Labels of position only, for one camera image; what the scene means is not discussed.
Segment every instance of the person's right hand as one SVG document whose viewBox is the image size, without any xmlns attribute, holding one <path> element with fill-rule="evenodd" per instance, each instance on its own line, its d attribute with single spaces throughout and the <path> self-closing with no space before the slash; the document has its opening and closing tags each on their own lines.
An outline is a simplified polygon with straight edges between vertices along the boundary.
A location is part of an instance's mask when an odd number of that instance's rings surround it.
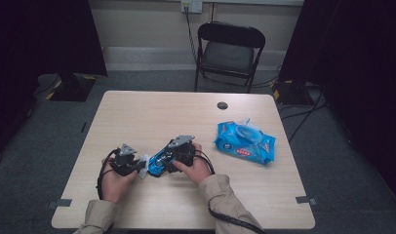
<svg viewBox="0 0 396 234">
<path fill-rule="evenodd" d="M 199 151 L 198 155 L 201 155 L 201 151 L 202 151 L 201 144 L 195 142 L 192 142 L 192 144 L 195 146 L 195 150 Z M 182 162 L 179 162 L 177 160 L 174 160 L 173 164 L 178 169 L 183 171 L 188 176 L 188 178 L 196 185 L 199 185 L 202 180 L 204 180 L 206 177 L 211 175 L 207 162 L 197 157 L 194 157 L 194 161 L 191 167 L 188 167 L 184 165 Z"/>
</svg>

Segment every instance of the gray carpet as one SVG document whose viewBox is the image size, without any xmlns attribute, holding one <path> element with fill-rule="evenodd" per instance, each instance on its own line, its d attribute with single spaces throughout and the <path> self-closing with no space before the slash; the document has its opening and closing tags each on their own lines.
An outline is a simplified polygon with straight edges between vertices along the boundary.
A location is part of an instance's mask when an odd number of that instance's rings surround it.
<svg viewBox="0 0 396 234">
<path fill-rule="evenodd" d="M 276 76 L 257 73 L 255 84 Z M 70 233 L 51 226 L 60 198 L 104 92 L 108 90 L 193 92 L 194 71 L 109 71 L 100 77 L 86 102 L 46 101 L 38 95 L 31 117 L 3 150 L 0 163 L 0 233 Z M 40 77 L 43 89 L 56 75 Z M 200 92 L 245 93 L 244 87 L 200 81 Z M 252 93 L 271 94 L 259 85 Z M 313 98 L 319 90 L 310 91 Z M 325 104 L 322 97 L 319 105 Z M 308 110 L 278 104 L 282 117 Z M 304 115 L 283 120 L 290 137 Z M 291 141 L 316 226 L 311 230 L 270 230 L 268 233 L 392 233 L 396 234 L 396 199 L 369 162 L 348 143 L 346 130 L 332 110 L 314 111 Z M 113 231 L 113 233 L 188 233 Z"/>
</svg>

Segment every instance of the wooden table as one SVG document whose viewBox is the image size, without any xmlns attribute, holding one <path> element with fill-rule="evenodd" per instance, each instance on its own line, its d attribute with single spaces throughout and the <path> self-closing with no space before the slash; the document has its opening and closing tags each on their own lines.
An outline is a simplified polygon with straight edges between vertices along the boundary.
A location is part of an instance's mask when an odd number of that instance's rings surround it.
<svg viewBox="0 0 396 234">
<path fill-rule="evenodd" d="M 220 101 L 228 104 L 218 109 Z M 276 137 L 275 161 L 262 166 L 218 152 L 217 124 L 251 118 Z M 94 122 L 61 196 L 70 207 L 57 207 L 52 224 L 78 228 L 96 190 L 101 159 L 122 143 L 154 155 L 171 138 L 194 135 L 217 174 L 230 176 L 237 197 L 265 229 L 309 229 L 315 220 L 305 196 L 292 150 L 274 100 L 268 95 L 110 91 L 104 94 Z M 214 229 L 214 218 L 196 186 L 183 173 L 137 178 L 114 223 L 124 229 Z"/>
</svg>

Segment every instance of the blue wet wipes package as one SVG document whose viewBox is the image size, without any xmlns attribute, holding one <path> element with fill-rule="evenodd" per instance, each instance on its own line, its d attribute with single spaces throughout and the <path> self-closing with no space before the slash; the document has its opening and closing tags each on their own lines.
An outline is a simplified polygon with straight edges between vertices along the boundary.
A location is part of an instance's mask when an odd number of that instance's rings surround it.
<svg viewBox="0 0 396 234">
<path fill-rule="evenodd" d="M 275 137 L 258 128 L 233 121 L 218 124 L 217 149 L 235 157 L 266 165 L 274 161 Z"/>
</svg>

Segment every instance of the hand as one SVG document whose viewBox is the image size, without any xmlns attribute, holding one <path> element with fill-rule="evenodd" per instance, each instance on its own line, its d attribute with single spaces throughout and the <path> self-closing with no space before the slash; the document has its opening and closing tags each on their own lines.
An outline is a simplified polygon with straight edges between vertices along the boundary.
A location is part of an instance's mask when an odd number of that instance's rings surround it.
<svg viewBox="0 0 396 234">
<path fill-rule="evenodd" d="M 121 176 L 113 171 L 110 166 L 110 163 L 114 160 L 114 158 L 109 158 L 109 162 L 106 163 L 106 167 L 103 170 L 104 173 L 109 170 L 112 171 L 103 176 L 103 180 L 101 181 L 101 192 L 103 196 L 102 200 L 118 204 L 128 190 L 129 184 L 137 178 L 138 172 L 134 170 L 129 175 Z"/>
<path fill-rule="evenodd" d="M 200 151 L 198 155 L 201 155 L 201 151 L 202 151 L 201 144 L 195 142 L 192 142 L 192 144 L 195 146 L 195 150 Z M 176 166 L 178 169 L 183 171 L 188 176 L 188 178 L 196 185 L 199 185 L 202 182 L 202 180 L 204 180 L 206 177 L 211 175 L 207 162 L 197 157 L 194 158 L 191 167 L 188 167 L 184 165 L 182 162 L 179 162 L 177 160 L 175 160 L 173 163 L 174 166 Z"/>
</svg>

